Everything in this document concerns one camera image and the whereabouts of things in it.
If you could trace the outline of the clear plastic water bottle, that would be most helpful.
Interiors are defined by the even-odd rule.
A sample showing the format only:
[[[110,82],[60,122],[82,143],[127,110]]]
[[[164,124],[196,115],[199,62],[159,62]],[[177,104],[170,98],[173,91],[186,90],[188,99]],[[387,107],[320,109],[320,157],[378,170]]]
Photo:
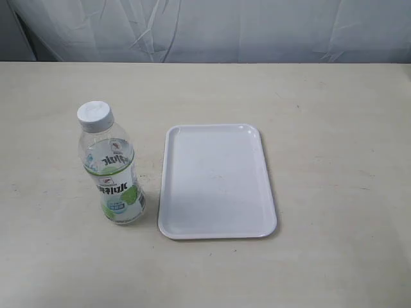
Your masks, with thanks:
[[[104,215],[117,225],[134,222],[144,212],[145,197],[137,182],[136,151],[129,136],[104,101],[84,103],[77,118],[82,129],[79,157],[99,192]]]

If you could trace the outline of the white plastic tray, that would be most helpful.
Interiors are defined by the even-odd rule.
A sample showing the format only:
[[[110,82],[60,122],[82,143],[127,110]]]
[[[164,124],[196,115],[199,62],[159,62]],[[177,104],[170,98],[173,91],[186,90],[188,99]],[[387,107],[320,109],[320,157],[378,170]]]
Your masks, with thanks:
[[[157,224],[172,240],[272,234],[277,215],[259,130],[249,124],[170,128]]]

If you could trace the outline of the white fabric curtain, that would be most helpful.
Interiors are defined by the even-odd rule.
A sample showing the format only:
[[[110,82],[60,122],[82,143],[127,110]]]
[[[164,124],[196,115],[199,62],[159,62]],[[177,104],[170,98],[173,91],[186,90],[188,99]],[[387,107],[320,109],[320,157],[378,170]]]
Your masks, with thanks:
[[[408,63],[409,1],[5,1],[34,60]]]

